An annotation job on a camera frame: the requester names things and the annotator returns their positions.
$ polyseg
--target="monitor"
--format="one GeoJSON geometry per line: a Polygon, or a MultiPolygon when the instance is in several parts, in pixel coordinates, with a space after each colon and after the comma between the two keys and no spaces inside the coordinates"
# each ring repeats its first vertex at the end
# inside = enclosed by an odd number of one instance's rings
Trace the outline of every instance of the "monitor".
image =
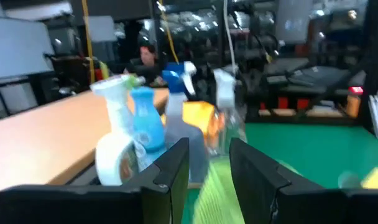
{"type": "Polygon", "coordinates": [[[312,0],[277,0],[276,38],[286,44],[304,44],[312,9],[312,0]]]}

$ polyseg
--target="spray bottle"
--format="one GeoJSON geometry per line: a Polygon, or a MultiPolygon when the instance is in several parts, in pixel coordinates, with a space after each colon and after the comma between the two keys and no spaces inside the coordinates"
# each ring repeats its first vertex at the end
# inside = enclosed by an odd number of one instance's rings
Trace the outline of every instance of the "spray bottle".
{"type": "Polygon", "coordinates": [[[96,95],[105,97],[111,124],[111,132],[98,141],[95,152],[96,171],[102,185],[122,185],[138,172],[127,94],[144,82],[143,77],[117,75],[91,85],[96,95]]]}
{"type": "Polygon", "coordinates": [[[195,73],[196,67],[191,62],[170,63],[163,71],[163,79],[170,90],[165,110],[165,142],[167,148],[170,148],[179,139],[189,138],[189,182],[203,183],[208,169],[203,132],[182,119],[183,102],[187,100],[185,90],[188,90],[189,94],[195,93],[191,82],[191,76],[195,73]]]}
{"type": "Polygon", "coordinates": [[[135,103],[134,139],[141,172],[166,151],[164,128],[153,104],[153,89],[140,87],[131,90],[131,97],[135,103]]]}
{"type": "Polygon", "coordinates": [[[215,69],[216,105],[218,107],[218,123],[221,126],[218,134],[216,155],[228,155],[232,138],[247,142],[244,121],[235,108],[234,87],[236,80],[223,69],[215,69]]]}

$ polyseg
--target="yellow object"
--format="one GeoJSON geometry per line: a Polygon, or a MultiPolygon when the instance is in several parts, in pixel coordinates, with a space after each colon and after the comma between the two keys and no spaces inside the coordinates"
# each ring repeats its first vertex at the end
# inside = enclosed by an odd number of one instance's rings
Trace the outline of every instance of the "yellow object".
{"type": "Polygon", "coordinates": [[[346,105],[346,112],[353,118],[357,117],[359,113],[359,107],[361,104],[361,99],[358,96],[348,95],[348,103],[346,105]]]}
{"type": "Polygon", "coordinates": [[[266,60],[268,61],[268,63],[272,63],[273,58],[268,53],[266,53],[266,60]]]}
{"type": "Polygon", "coordinates": [[[362,187],[365,189],[378,189],[378,167],[374,168],[362,181],[362,187]]]}
{"type": "MultiPolygon", "coordinates": [[[[190,124],[200,128],[204,137],[207,136],[208,126],[214,115],[214,106],[204,102],[184,102],[182,111],[182,120],[186,124],[190,124]]],[[[165,124],[165,115],[162,115],[162,122],[165,124]]]]}
{"type": "Polygon", "coordinates": [[[83,12],[84,12],[84,21],[85,21],[85,37],[87,39],[87,49],[88,49],[88,56],[90,57],[90,84],[95,82],[95,69],[94,69],[94,60],[93,60],[93,53],[92,53],[92,45],[91,45],[91,38],[90,38],[90,30],[88,28],[88,6],[87,0],[81,0],[83,5],[83,12]]]}
{"type": "MultiPolygon", "coordinates": [[[[160,0],[160,5],[163,6],[163,0],[160,0]]],[[[167,37],[168,37],[168,42],[170,43],[170,47],[171,47],[171,52],[172,52],[172,55],[174,56],[174,59],[175,59],[175,62],[176,63],[179,63],[178,61],[178,57],[175,53],[175,48],[174,48],[174,43],[172,41],[172,37],[171,37],[171,32],[170,32],[170,28],[168,27],[168,22],[167,22],[167,16],[165,15],[165,12],[163,9],[160,10],[162,12],[162,18],[165,22],[165,28],[167,30],[167,37]]]]}
{"type": "Polygon", "coordinates": [[[99,65],[101,67],[101,71],[102,71],[102,77],[103,79],[108,79],[109,78],[109,68],[108,68],[108,65],[106,65],[105,63],[103,62],[99,62],[99,65]]]}

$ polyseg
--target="cable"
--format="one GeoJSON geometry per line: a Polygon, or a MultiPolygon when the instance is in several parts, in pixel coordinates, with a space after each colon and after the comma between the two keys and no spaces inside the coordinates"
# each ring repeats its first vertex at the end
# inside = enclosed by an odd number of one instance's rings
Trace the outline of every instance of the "cable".
{"type": "Polygon", "coordinates": [[[94,60],[93,60],[93,53],[92,53],[92,45],[91,45],[91,38],[90,38],[90,30],[88,28],[88,6],[87,0],[81,0],[83,5],[83,12],[84,12],[84,21],[85,21],[85,36],[87,39],[87,49],[88,49],[88,56],[90,58],[90,84],[95,82],[95,70],[94,70],[94,60]]]}
{"type": "MultiPolygon", "coordinates": [[[[159,1],[160,1],[160,5],[163,6],[163,0],[159,0],[159,1]]],[[[160,11],[162,12],[162,18],[163,18],[163,20],[165,22],[165,28],[167,30],[168,42],[170,43],[170,48],[171,48],[172,55],[174,56],[175,62],[179,63],[178,57],[177,57],[177,55],[175,53],[175,48],[174,48],[174,43],[172,41],[172,37],[171,37],[171,33],[170,33],[170,28],[168,27],[167,16],[165,16],[165,13],[164,13],[163,9],[160,9],[160,11]]]]}
{"type": "Polygon", "coordinates": [[[225,29],[226,34],[228,35],[228,43],[229,43],[229,51],[231,52],[231,61],[232,61],[232,67],[233,67],[233,74],[236,74],[235,69],[235,61],[234,61],[234,52],[233,52],[233,43],[232,43],[232,37],[231,33],[229,31],[229,23],[228,23],[228,0],[224,0],[224,22],[225,22],[225,29]]]}

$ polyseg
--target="bottle label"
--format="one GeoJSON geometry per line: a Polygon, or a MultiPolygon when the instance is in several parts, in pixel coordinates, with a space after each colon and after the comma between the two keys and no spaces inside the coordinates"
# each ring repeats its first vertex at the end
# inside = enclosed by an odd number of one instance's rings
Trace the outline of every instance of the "bottle label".
{"type": "Polygon", "coordinates": [[[122,157],[120,163],[120,179],[123,184],[138,173],[137,157],[134,147],[131,147],[122,157]]]}
{"type": "Polygon", "coordinates": [[[139,172],[142,172],[146,167],[150,166],[153,161],[147,159],[145,147],[139,141],[134,141],[134,147],[137,156],[138,169],[139,172]]]}

